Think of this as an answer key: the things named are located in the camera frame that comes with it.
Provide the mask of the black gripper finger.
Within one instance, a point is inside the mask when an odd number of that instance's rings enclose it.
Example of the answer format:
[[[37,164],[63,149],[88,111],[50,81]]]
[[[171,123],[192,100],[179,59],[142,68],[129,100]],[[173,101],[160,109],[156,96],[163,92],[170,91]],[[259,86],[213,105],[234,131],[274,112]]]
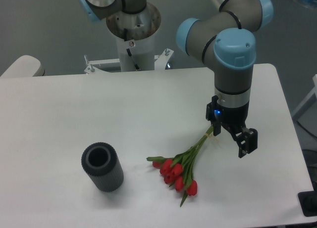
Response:
[[[239,158],[243,158],[258,148],[258,131],[256,129],[230,125],[227,130],[239,147]]]
[[[219,135],[221,133],[221,122],[216,117],[210,118],[209,121],[213,127],[213,135]]]

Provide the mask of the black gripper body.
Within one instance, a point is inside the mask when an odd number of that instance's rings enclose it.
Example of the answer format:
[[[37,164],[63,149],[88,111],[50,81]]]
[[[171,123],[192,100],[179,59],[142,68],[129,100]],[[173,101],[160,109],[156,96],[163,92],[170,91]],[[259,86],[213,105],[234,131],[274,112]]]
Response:
[[[237,108],[228,108],[220,105],[218,102],[218,96],[214,95],[211,98],[211,102],[206,108],[206,119],[216,117],[226,130],[230,125],[246,126],[245,121],[248,116],[249,102],[245,105]]]

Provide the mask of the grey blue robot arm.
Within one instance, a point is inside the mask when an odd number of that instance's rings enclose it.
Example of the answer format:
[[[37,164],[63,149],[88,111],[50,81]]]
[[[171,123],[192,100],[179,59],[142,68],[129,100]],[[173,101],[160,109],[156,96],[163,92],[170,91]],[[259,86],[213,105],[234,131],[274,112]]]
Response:
[[[253,66],[254,32],[273,18],[271,0],[212,0],[218,14],[202,21],[189,18],[176,32],[178,47],[214,72],[214,96],[206,119],[214,135],[227,130],[239,147],[239,157],[258,147],[258,133],[247,128]],[[161,16],[147,0],[79,0],[93,21],[105,20],[117,39],[121,71],[155,67],[153,36]]]

